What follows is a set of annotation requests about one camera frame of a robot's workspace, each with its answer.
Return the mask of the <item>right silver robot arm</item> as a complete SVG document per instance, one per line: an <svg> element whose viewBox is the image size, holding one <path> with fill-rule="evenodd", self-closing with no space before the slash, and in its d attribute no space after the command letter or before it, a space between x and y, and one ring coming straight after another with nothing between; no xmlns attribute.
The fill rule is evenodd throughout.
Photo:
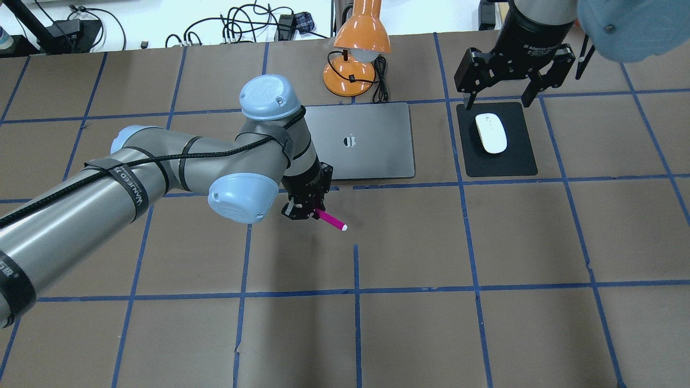
<svg viewBox="0 0 690 388"><path fill-rule="evenodd" d="M573 66L580 78L595 52L616 63L661 55L688 40L688 1L510 1L489 52L469 47L455 73L470 110L501 81L528 79L524 107L559 88Z"/></svg>

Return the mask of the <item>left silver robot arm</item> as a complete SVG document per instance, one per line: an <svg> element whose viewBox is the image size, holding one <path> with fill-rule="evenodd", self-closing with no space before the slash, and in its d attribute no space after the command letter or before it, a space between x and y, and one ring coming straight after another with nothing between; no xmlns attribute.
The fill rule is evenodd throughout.
<svg viewBox="0 0 690 388"><path fill-rule="evenodd" d="M128 126L110 155L2 218L2 326L9 327L77 263L134 223L172 189L207 197L235 223L255 224L282 186L290 219L318 218L333 167L321 162L304 106L280 74L239 94L246 118L232 142L160 126Z"/></svg>

